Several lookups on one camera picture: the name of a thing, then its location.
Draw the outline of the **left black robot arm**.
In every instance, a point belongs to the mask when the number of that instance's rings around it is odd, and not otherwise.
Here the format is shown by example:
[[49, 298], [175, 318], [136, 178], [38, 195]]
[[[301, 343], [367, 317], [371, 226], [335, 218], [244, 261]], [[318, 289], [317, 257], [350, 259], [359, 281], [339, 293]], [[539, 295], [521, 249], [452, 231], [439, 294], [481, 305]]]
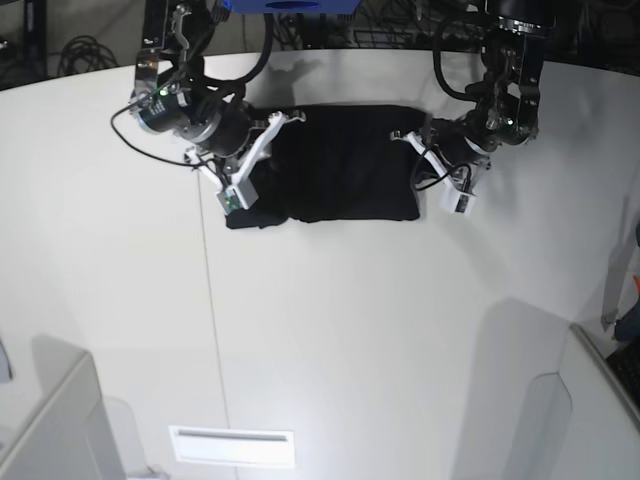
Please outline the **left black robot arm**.
[[[416, 192], [445, 180], [471, 187], [474, 173], [503, 145], [518, 146], [538, 131], [539, 81], [547, 38], [555, 26], [550, 1], [477, 1], [475, 11], [443, 18], [432, 37], [432, 58], [440, 88], [474, 108], [456, 120], [434, 118], [409, 177]], [[451, 87], [442, 69], [445, 32], [450, 26], [482, 31], [482, 80], [462, 91]]]

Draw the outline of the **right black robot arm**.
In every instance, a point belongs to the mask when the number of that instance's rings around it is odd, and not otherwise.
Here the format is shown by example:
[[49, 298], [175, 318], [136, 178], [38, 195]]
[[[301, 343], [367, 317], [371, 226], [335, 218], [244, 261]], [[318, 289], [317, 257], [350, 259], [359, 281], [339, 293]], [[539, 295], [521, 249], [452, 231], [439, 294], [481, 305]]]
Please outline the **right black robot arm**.
[[275, 111], [261, 119], [246, 102], [247, 86], [267, 66], [274, 17], [263, 16], [264, 41], [256, 64], [244, 75], [206, 75], [204, 50], [218, 22], [204, 1], [148, 1], [134, 87], [123, 113], [152, 134], [174, 133], [189, 147], [179, 166], [209, 177], [218, 191], [232, 193], [250, 177], [268, 147], [301, 111]]

